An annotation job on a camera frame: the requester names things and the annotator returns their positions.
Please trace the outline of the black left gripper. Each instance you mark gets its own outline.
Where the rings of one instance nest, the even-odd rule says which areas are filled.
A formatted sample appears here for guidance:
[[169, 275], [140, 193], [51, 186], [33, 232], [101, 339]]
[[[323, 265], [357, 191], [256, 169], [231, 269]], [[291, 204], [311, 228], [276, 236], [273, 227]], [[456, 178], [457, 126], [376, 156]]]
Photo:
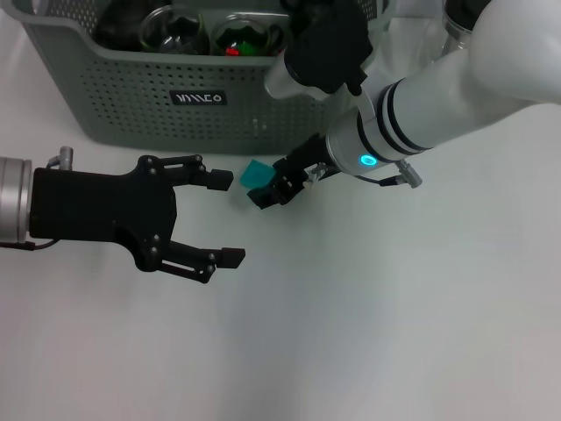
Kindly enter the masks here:
[[218, 268], [237, 269], [245, 258], [243, 248], [170, 243], [177, 215], [174, 187], [227, 191], [233, 173], [208, 170], [199, 154], [164, 158], [160, 163], [164, 170], [148, 166], [143, 157], [125, 175], [36, 169], [31, 236], [115, 243], [131, 253], [141, 271], [161, 271], [202, 284]]

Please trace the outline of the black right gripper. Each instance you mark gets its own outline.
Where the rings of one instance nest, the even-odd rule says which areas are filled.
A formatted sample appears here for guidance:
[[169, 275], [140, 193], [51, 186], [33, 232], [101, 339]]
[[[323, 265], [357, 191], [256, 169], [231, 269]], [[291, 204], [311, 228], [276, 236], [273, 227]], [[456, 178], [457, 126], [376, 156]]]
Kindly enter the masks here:
[[319, 176], [320, 181], [338, 173], [338, 167], [328, 151], [326, 137], [320, 134], [312, 135], [286, 158], [273, 164], [274, 179], [280, 179], [280, 199], [274, 185], [251, 189], [247, 196], [261, 210], [279, 203], [287, 204], [304, 189], [304, 183], [309, 179], [306, 169], [312, 167], [319, 167], [312, 172]]

